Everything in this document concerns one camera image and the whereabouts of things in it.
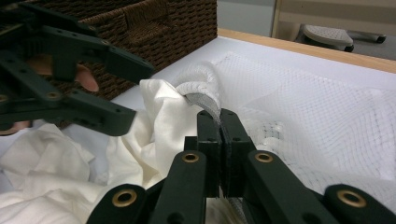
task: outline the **wooden edge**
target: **wooden edge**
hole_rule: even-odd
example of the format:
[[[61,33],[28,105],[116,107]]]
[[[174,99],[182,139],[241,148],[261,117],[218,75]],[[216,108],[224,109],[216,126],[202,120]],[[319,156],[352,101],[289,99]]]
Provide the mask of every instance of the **wooden edge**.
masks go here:
[[[380,59],[335,49],[325,49],[300,43],[274,39],[267,36],[252,35],[232,30],[218,28],[218,35],[232,39],[247,41],[249,43],[264,45],[276,49],[284,49],[306,55],[311,55],[323,59],[337,61],[340,63],[350,63],[361,67],[373,68],[376,70],[396,74],[396,61]]]

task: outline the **wicker basket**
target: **wicker basket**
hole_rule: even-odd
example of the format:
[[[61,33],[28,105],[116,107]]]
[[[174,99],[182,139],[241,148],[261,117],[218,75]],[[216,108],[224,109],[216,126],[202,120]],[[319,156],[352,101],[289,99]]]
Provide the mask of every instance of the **wicker basket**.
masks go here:
[[[217,36],[216,0],[30,0],[95,26],[99,36],[151,62],[159,71]],[[107,100],[134,83],[87,64]],[[51,81],[68,93],[78,84]]]

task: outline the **white netting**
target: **white netting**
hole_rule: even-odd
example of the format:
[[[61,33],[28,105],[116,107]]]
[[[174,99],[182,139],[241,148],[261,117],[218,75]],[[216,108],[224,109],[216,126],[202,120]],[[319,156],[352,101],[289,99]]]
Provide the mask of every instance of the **white netting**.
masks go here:
[[[348,184],[396,212],[396,91],[234,54],[215,65],[222,107],[238,114],[258,149],[274,151],[317,192]]]

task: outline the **finger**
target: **finger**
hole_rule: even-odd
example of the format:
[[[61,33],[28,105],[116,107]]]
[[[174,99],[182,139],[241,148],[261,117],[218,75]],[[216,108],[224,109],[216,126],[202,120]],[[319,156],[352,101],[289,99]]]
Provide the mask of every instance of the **finger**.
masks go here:
[[[93,77],[90,69],[81,64],[78,64],[77,66],[76,81],[88,91],[99,91],[99,85]]]
[[[37,54],[26,61],[38,74],[52,74],[52,57],[47,54]]]
[[[11,129],[8,129],[6,131],[0,131],[0,135],[10,135],[10,134],[17,133],[18,131],[29,127],[29,125],[30,125],[30,121],[16,122],[16,123],[14,123],[14,125],[12,126]]]

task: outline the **white cloth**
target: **white cloth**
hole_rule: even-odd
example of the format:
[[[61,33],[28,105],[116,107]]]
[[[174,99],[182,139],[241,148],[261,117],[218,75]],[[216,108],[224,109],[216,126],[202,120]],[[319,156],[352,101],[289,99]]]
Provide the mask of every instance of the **white cloth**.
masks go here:
[[[180,94],[186,96],[192,104],[203,108],[220,124],[218,71],[213,63],[200,62],[188,66],[172,84]]]
[[[18,189],[0,194],[0,223],[84,223],[117,185],[149,188],[166,177],[184,137],[196,135],[202,108],[163,80],[143,80],[140,88],[147,110],[136,113],[127,134],[110,137],[105,187],[88,182],[92,154],[53,125],[22,135],[0,159]],[[240,223],[223,199],[208,200],[207,211],[206,223]]]

